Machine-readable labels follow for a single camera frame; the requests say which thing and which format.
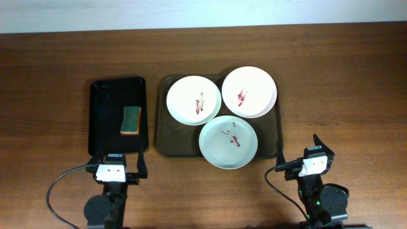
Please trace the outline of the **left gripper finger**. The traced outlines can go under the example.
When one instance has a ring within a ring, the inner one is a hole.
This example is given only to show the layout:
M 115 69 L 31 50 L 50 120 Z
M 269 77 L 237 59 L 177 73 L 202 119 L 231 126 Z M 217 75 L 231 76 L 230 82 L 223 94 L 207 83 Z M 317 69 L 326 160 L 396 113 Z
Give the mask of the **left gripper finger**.
M 100 164 L 103 162 L 104 158 L 104 147 L 103 144 L 100 143 L 95 151 L 95 154 L 92 156 L 92 163 L 93 164 Z
M 138 170 L 139 178 L 148 177 L 148 168 L 147 168 L 146 161 L 144 158 L 144 150 L 143 150 L 142 145 L 140 146 L 140 150 L 139 150 L 138 156 L 137 156 L 137 170 Z

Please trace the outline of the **pale green front plate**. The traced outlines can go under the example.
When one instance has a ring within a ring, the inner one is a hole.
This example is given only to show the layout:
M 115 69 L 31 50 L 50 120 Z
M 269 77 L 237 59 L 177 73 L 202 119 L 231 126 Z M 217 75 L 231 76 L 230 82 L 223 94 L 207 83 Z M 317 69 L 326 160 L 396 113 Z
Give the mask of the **pale green front plate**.
M 206 123 L 198 138 L 203 157 L 221 169 L 247 165 L 258 149 L 258 137 L 252 126 L 236 116 L 218 116 Z

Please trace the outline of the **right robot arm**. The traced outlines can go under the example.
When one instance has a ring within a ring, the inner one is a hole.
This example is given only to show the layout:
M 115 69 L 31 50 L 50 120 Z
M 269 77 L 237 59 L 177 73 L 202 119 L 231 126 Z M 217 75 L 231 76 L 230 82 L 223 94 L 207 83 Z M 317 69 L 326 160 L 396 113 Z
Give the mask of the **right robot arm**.
M 339 184 L 322 182 L 321 176 L 332 166 L 335 153 L 317 135 L 314 146 L 304 149 L 303 156 L 286 162 L 282 146 L 277 146 L 276 166 L 271 171 L 283 172 L 286 181 L 295 180 L 297 194 L 304 209 L 305 220 L 298 228 L 367 228 L 367 225 L 346 225 L 349 190 Z

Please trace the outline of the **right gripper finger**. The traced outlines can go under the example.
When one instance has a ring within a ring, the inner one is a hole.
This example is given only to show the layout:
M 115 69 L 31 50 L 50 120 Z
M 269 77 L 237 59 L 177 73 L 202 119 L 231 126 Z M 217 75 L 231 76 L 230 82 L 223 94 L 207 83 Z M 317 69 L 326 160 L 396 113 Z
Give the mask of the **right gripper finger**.
M 314 140 L 314 144 L 316 146 L 321 146 L 324 149 L 329 149 L 322 141 L 321 139 L 317 136 L 317 134 L 313 135 L 313 140 Z
M 286 160 L 284 158 L 283 147 L 280 141 L 277 142 L 277 157 L 276 157 L 276 166 L 285 164 Z

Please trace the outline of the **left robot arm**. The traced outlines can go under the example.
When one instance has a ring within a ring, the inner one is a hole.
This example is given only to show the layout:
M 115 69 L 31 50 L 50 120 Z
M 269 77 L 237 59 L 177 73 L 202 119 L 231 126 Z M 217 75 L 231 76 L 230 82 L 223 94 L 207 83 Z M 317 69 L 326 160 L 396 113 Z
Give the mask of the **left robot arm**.
M 148 177 L 143 145 L 137 150 L 137 172 L 127 172 L 124 154 L 105 154 L 100 146 L 87 163 L 87 172 L 103 185 L 100 195 L 91 197 L 84 206 L 87 228 L 123 228 L 128 187 Z

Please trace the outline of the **green and orange sponge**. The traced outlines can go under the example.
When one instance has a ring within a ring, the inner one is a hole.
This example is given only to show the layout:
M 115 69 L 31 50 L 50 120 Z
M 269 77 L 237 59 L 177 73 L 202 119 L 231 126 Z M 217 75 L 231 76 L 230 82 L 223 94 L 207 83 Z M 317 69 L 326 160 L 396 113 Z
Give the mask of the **green and orange sponge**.
M 123 108 L 123 122 L 121 135 L 139 135 L 142 108 L 139 106 L 125 106 Z

